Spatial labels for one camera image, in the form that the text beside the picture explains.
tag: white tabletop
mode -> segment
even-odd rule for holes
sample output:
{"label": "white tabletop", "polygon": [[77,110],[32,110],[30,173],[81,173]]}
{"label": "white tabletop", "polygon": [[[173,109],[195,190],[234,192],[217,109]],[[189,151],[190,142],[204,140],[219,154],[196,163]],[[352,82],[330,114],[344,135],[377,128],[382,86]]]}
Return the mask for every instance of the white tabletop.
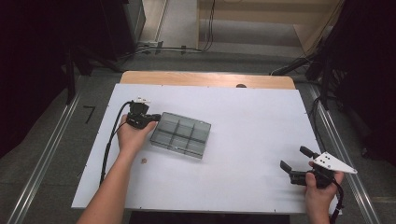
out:
{"label": "white tabletop", "polygon": [[[139,96],[150,99],[149,114],[171,112],[212,126],[201,160],[152,146],[149,135],[133,164],[126,208],[305,212],[304,187],[292,185],[279,167],[283,160],[294,170],[307,171],[310,159],[299,151],[300,146],[319,152],[298,91],[135,84],[116,85],[72,207],[86,207],[97,191],[115,118],[125,102]],[[107,170],[118,152],[115,137]],[[335,204],[334,198],[330,212]]]}

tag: human hand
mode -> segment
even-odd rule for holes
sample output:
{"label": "human hand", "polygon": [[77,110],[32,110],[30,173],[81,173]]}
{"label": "human hand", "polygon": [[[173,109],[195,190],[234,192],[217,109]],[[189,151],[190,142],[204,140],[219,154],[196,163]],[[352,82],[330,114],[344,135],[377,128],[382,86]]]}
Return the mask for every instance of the human hand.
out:
{"label": "human hand", "polygon": [[[344,173],[335,172],[334,178],[338,184],[341,184]],[[305,175],[305,182],[305,206],[310,223],[329,223],[329,207],[337,192],[337,186],[331,183],[326,189],[317,189],[315,175],[309,172]]]}
{"label": "human hand", "polygon": [[120,121],[120,128],[117,131],[120,154],[122,154],[122,157],[133,159],[145,143],[146,136],[155,128],[157,122],[152,121],[146,128],[139,130],[125,123],[126,120],[127,116],[123,115]]}

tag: metal frame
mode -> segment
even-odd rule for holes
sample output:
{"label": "metal frame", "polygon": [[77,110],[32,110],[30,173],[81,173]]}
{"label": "metal frame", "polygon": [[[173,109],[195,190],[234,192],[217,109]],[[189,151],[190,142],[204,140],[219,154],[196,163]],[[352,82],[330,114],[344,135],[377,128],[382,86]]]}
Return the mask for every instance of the metal frame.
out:
{"label": "metal frame", "polygon": [[[319,90],[317,87],[310,86],[310,92],[314,99],[319,97]],[[324,106],[319,103],[318,104],[318,112],[323,121],[323,124],[326,128],[327,134],[329,135],[332,146],[337,155],[338,159],[347,165],[354,167],[352,160],[349,158],[347,153],[347,149],[341,139],[340,134],[335,128],[334,123],[332,122],[332,115],[329,110],[325,110]],[[355,195],[356,202],[358,203],[359,208],[361,209],[361,213],[366,221],[366,223],[370,224],[380,224],[381,221],[376,214],[376,211],[373,207],[371,199],[367,193],[366,188],[363,186],[361,182],[361,178],[359,174],[350,175],[346,174],[346,179],[352,188],[352,191]]]}
{"label": "metal frame", "polygon": [[30,204],[35,197],[35,194],[40,187],[41,181],[44,178],[47,169],[50,166],[50,162],[52,161],[53,155],[56,152],[56,149],[59,145],[59,142],[64,135],[64,130],[67,128],[70,119],[73,116],[73,113],[76,109],[78,104],[78,100],[80,98],[81,90],[83,90],[87,86],[88,77],[80,76],[78,79],[78,86],[81,86],[76,93],[76,97],[64,108],[64,112],[61,115],[56,127],[49,138],[49,141],[41,154],[40,159],[38,160],[35,169],[33,170],[29,180],[27,181],[26,185],[23,187],[21,192],[21,196],[18,199],[17,204],[15,205],[14,210],[12,211],[11,216],[7,224],[14,224],[14,223],[22,223],[26,213],[30,207]]}

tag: black cable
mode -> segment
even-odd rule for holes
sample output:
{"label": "black cable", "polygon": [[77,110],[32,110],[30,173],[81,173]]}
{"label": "black cable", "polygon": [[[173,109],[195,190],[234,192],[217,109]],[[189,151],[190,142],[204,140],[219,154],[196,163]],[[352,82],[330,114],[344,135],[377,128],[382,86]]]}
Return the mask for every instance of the black cable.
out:
{"label": "black cable", "polygon": [[344,200],[344,190],[341,188],[341,185],[337,183],[335,179],[332,180],[335,186],[337,186],[338,193],[340,194],[340,197],[338,198],[338,203],[335,206],[334,212],[332,213],[332,217],[330,218],[330,223],[334,224],[335,220],[338,217],[338,214],[340,213],[340,210],[344,208],[343,206],[343,200]]}
{"label": "black cable", "polygon": [[320,132],[318,131],[318,125],[317,125],[317,113],[318,113],[319,101],[320,101],[320,96],[317,99],[314,100],[314,102],[312,104],[312,108],[311,108],[311,110],[308,113],[308,117],[309,118],[312,117],[312,121],[314,123],[314,134],[315,134],[315,137],[317,138],[317,140],[319,139],[320,143],[323,146],[323,150],[327,151],[326,147],[324,146],[323,139],[322,139],[322,137],[320,135]]}
{"label": "black cable", "polygon": [[183,48],[168,48],[168,47],[161,47],[161,48],[158,48],[158,47],[145,46],[145,47],[142,48],[142,49],[137,49],[136,52],[135,52],[134,54],[139,53],[139,52],[144,52],[145,50],[149,50],[149,49],[180,49],[180,50],[186,50],[186,49],[188,49],[188,50],[195,50],[195,51],[198,51],[198,52],[202,52],[201,49],[194,49],[194,48],[184,48],[184,49],[183,49]]}
{"label": "black cable", "polygon": [[216,4],[216,0],[213,0],[212,9],[210,10],[210,17],[209,17],[209,29],[208,29],[209,38],[207,39],[206,45],[202,51],[208,51],[213,44],[213,16],[215,14],[215,4]]}
{"label": "black cable", "polygon": [[241,3],[241,2],[243,2],[244,0],[239,0],[238,2],[229,2],[229,1],[226,1],[226,0],[223,0],[223,2],[225,3],[225,4],[237,4],[237,3]]}
{"label": "black cable", "polygon": [[293,82],[294,82],[294,84],[309,84],[309,85],[315,85],[315,86],[320,87],[320,83],[318,83],[316,81],[294,79]]}
{"label": "black cable", "polygon": [[280,69],[282,69],[282,68],[287,68],[287,67],[289,67],[290,64],[294,64],[295,62],[297,62],[297,60],[306,59],[306,61],[309,63],[309,65],[311,65],[311,63],[314,63],[314,62],[311,62],[309,59],[307,59],[306,56],[303,57],[303,55],[305,55],[305,53],[301,54],[299,57],[297,57],[297,58],[295,58],[293,61],[289,62],[288,65],[285,65],[285,66],[283,66],[283,67],[280,67],[280,68],[277,68],[277,69],[273,70],[273,71],[270,73],[270,76],[271,76],[274,72],[276,72],[276,71],[278,71],[278,70],[280,70]]}
{"label": "black cable", "polygon": [[121,109],[120,109],[119,114],[117,115],[116,122],[114,123],[114,126],[113,126],[113,130],[111,131],[110,139],[108,140],[108,143],[107,143],[107,145],[106,145],[105,156],[104,156],[104,158],[103,158],[102,173],[101,173],[101,176],[100,176],[99,186],[102,184],[103,180],[105,179],[105,175],[106,175],[106,165],[107,165],[107,157],[108,157],[108,152],[110,151],[111,141],[113,140],[113,137],[114,137],[114,135],[116,135],[116,132],[119,130],[119,128],[124,124],[124,123],[122,123],[122,124],[119,126],[119,128],[116,130],[116,127],[117,127],[117,124],[118,124],[118,122],[119,122],[119,118],[120,118],[120,116],[121,116],[122,110],[123,110],[123,108],[124,108],[126,105],[130,105],[130,104],[132,104],[132,103],[133,103],[133,102],[127,102],[127,103],[123,104],[123,106],[122,106]]}
{"label": "black cable", "polygon": [[339,1],[339,2],[338,2],[337,6],[335,6],[334,11],[332,12],[332,15],[331,15],[330,18],[327,20],[326,24],[323,26],[323,29],[320,31],[320,33],[319,33],[317,39],[315,39],[314,44],[313,44],[312,47],[309,48],[306,52],[308,52],[309,50],[311,50],[311,49],[319,42],[319,40],[322,39],[322,38],[320,38],[320,37],[323,35],[324,31],[327,29],[327,26],[330,24],[330,22],[332,21],[332,19],[334,18],[334,16],[337,15],[337,13],[336,13],[336,12],[337,12],[337,9],[338,9],[339,7],[341,7],[343,4],[344,4],[344,1]]}

